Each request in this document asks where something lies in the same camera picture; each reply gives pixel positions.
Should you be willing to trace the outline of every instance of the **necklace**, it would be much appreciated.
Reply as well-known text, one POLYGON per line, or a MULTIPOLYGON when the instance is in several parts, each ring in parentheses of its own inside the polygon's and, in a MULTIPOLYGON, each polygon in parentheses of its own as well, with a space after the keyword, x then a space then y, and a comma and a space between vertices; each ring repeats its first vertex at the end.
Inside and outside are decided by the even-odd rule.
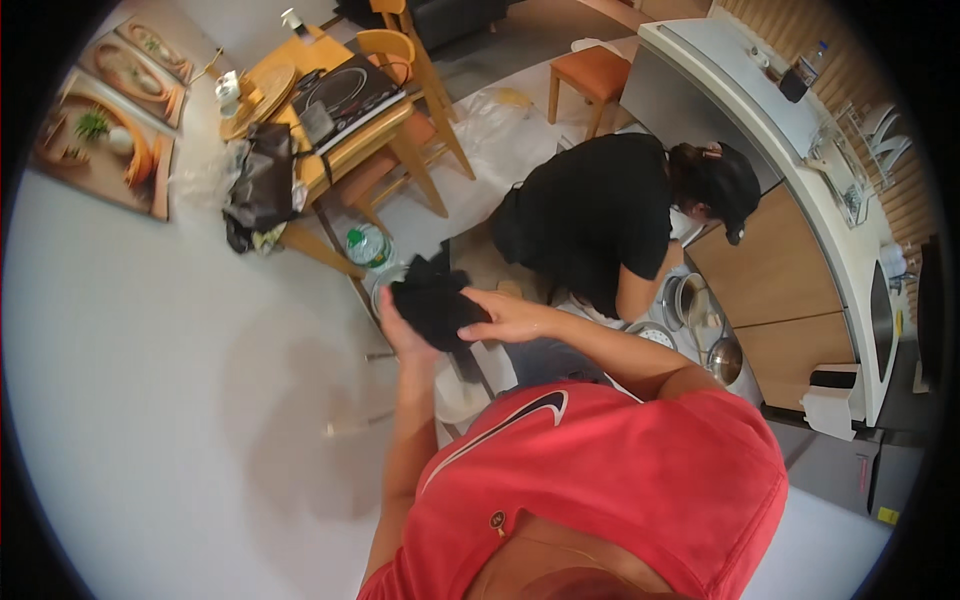
MULTIPOLYGON (((501 538, 506 538, 506 537, 507 537, 507 534, 503 531, 503 529, 497 528, 497 532, 500 534, 500 537, 501 537, 501 538)), ((532 542, 534 542, 534 543, 538 543, 538 544, 541 544, 541 545, 544 545, 544 546, 548 546, 548 547, 551 547, 551 548, 560 548, 561 550, 566 550, 567 552, 572 552, 573 554, 578 554, 578 555, 586 558, 587 560, 591 561, 592 563, 596 564, 598 567, 600 567, 601 570, 607 571, 607 572, 610 573, 613 577, 616 577, 617 579, 619 579, 619 580, 620 580, 621 582, 623 582, 624 584, 627 584, 628 586, 631 586, 631 587, 633 587, 633 588, 642 589, 643 591, 649 591, 649 590, 647 590, 647 589, 645 589, 645 588, 642 588, 641 586, 638 586, 637 584, 635 584, 634 582, 630 581, 630 580, 627 579, 626 577, 623 577, 623 576, 620 575, 619 573, 616 573, 616 572, 614 572, 614 571, 609 570, 608 568, 606 568, 605 566, 603 566, 599 561, 597 561, 597 560, 594 559, 592 556, 590 556, 590 554, 584 552, 583 550, 578 550, 577 548, 570 548, 570 547, 568 547, 568 546, 561 546, 561 545, 556 544, 556 543, 548 543, 548 542, 546 542, 546 541, 534 540, 533 538, 526 538, 526 537, 524 537, 524 536, 519 536, 519 535, 516 535, 516 534, 510 536, 510 538, 511 538, 511 540, 527 540, 527 541, 532 541, 532 542)), ((494 568, 491 569, 490 573, 488 573, 488 574, 487 574, 487 577, 484 579, 483 588, 481 588, 481 590, 480 590, 480 600, 486 600, 486 598, 487 598, 487 587, 490 585, 490 579, 492 579, 492 578, 493 578, 493 575, 496 573, 496 568, 495 568, 496 566, 497 566, 497 565, 495 565, 494 568)))

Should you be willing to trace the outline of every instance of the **framed picture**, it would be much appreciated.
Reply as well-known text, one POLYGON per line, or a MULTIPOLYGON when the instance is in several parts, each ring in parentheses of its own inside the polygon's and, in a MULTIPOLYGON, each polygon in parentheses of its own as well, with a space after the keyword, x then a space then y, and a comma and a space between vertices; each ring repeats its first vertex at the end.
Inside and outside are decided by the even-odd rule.
POLYGON ((180 124, 186 88, 117 34, 111 32, 87 46, 77 64, 170 127, 180 124))
POLYGON ((170 29, 159 31, 140 16, 132 16, 113 30, 133 47, 150 57, 181 83, 190 81, 193 63, 178 49, 177 33, 170 29))
POLYGON ((74 69, 34 141, 30 164, 107 202, 170 220, 174 139, 97 92, 74 69))

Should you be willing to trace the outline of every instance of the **orange seat cushion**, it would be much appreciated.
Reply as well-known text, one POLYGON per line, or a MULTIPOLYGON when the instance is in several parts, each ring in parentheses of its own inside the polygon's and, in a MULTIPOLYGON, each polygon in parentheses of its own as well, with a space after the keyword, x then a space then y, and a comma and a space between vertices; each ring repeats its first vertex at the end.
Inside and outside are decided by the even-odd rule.
MULTIPOLYGON (((433 123, 430 123, 430 119, 419 110, 414 110, 413 115, 403 122, 403 129, 414 140, 414 144, 418 148, 426 145, 437 134, 433 123)), ((400 159, 396 157, 394 151, 389 147, 381 148, 376 154, 361 162, 356 168, 334 183, 333 189, 344 206, 352 206, 357 199, 370 191, 378 181, 386 177, 398 164, 400 164, 400 159)))
POLYGON ((591 100, 618 100, 630 74, 630 61, 622 59, 603 46, 593 46, 550 62, 550 67, 564 76, 577 91, 591 100))

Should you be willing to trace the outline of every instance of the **black container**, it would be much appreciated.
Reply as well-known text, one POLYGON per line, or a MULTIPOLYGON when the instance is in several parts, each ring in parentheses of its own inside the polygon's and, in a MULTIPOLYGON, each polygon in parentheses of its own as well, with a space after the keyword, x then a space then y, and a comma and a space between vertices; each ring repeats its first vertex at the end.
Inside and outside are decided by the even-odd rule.
POLYGON ((794 104, 800 102, 800 99, 806 94, 807 87, 804 78, 797 72, 797 67, 790 67, 783 74, 783 79, 780 80, 780 91, 783 92, 787 100, 794 104))

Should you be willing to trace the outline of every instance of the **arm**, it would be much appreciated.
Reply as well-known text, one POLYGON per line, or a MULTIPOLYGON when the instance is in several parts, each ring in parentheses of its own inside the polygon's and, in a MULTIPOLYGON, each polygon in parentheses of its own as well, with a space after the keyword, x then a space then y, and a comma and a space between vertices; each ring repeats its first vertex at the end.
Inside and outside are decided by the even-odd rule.
POLYGON ((620 265, 620 279, 616 289, 616 312, 627 323, 636 321, 650 309, 657 297, 663 278, 671 269, 684 262, 684 248, 678 240, 670 240, 666 257, 653 281, 644 279, 624 265, 620 265))
POLYGON ((380 521, 373 534, 363 583, 367 583, 378 568, 389 563, 402 545, 403 526, 414 504, 420 472, 437 453, 437 432, 433 422, 433 364, 439 353, 400 317, 386 286, 380 291, 380 313, 383 332, 396 351, 400 367, 396 382, 394 438, 387 449, 383 469, 380 521))
POLYGON ((538 337, 554 338, 580 350, 617 383, 642 399, 722 389, 703 367, 656 342, 505 294, 470 288, 463 294, 493 317, 493 323, 461 329, 460 337, 464 340, 526 342, 538 337))

